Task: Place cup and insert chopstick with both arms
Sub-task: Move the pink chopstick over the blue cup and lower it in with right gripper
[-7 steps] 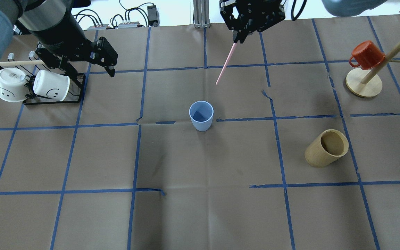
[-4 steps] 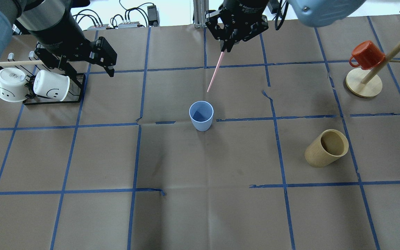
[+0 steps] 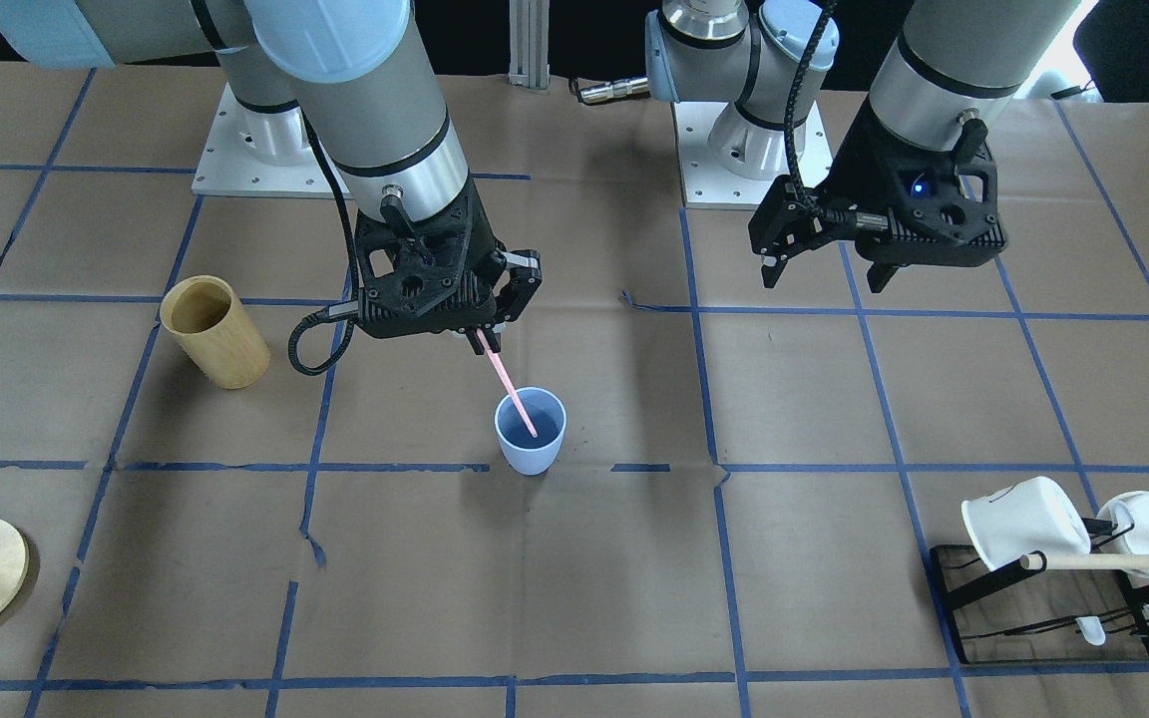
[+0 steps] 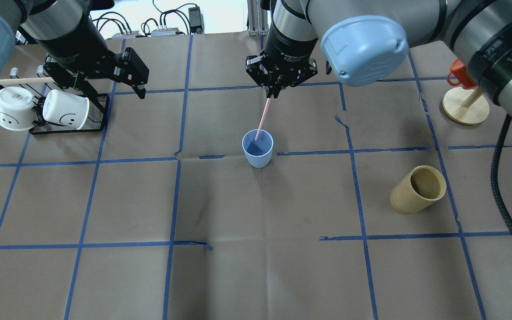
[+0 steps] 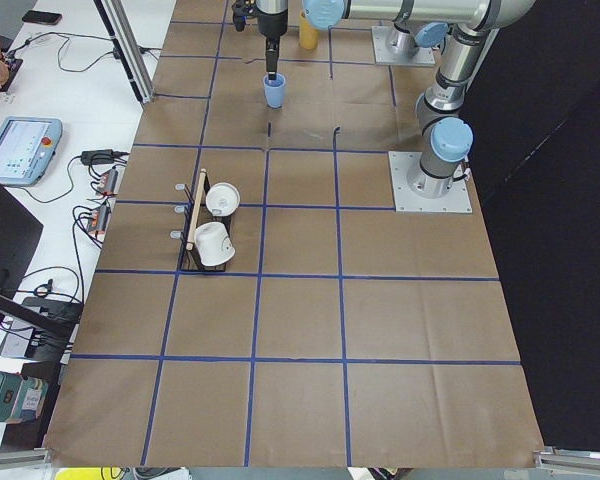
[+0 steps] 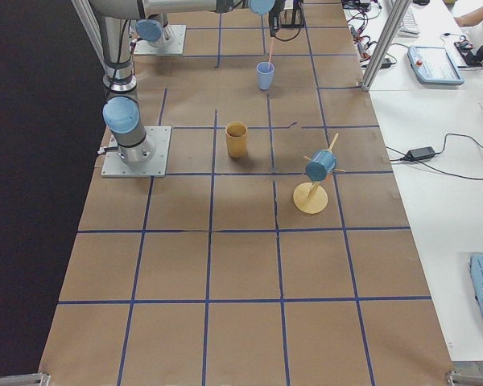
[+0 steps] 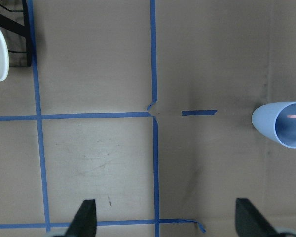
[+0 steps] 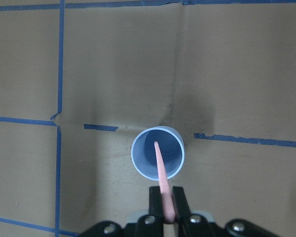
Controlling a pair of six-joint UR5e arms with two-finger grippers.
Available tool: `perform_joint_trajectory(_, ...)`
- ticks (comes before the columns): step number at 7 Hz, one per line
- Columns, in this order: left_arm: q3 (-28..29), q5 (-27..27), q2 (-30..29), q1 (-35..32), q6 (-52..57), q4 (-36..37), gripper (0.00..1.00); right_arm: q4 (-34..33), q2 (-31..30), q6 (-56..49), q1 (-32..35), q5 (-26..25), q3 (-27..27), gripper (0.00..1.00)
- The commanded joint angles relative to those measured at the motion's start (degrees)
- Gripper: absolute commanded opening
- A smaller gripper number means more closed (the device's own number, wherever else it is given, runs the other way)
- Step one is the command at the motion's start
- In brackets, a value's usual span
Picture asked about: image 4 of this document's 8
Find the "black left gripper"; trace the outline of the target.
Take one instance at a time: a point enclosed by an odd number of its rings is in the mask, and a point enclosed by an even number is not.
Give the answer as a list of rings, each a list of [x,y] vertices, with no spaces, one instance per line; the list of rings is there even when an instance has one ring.
[[[94,99],[97,91],[87,79],[110,79],[132,87],[141,100],[145,99],[150,69],[131,47],[121,53],[107,48],[98,51],[83,49],[79,53],[68,54],[51,48],[47,51],[44,70],[61,88],[73,88]]]

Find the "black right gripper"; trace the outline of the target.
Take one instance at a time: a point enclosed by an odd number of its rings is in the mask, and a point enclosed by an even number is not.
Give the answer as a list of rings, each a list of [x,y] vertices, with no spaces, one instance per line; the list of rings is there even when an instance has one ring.
[[[303,63],[286,63],[275,61],[271,56],[262,53],[250,55],[244,59],[245,71],[256,83],[264,88],[266,99],[278,99],[282,89],[296,87],[317,75],[315,59]]]

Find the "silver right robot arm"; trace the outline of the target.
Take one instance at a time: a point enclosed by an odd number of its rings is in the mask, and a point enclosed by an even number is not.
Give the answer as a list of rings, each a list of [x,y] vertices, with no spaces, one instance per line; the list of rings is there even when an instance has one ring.
[[[512,0],[263,0],[268,40],[246,72],[269,97],[317,73],[320,43],[337,79],[364,86],[390,75],[409,48],[444,42],[471,80],[512,116]]]

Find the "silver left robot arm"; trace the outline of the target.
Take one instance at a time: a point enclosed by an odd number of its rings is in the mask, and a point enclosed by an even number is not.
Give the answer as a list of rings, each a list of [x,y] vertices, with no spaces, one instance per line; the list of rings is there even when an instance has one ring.
[[[24,30],[51,57],[45,69],[59,87],[89,95],[89,79],[110,79],[144,99],[148,67],[133,48],[108,49],[89,15],[91,5],[91,0],[0,0],[0,73],[14,52],[16,31]]]

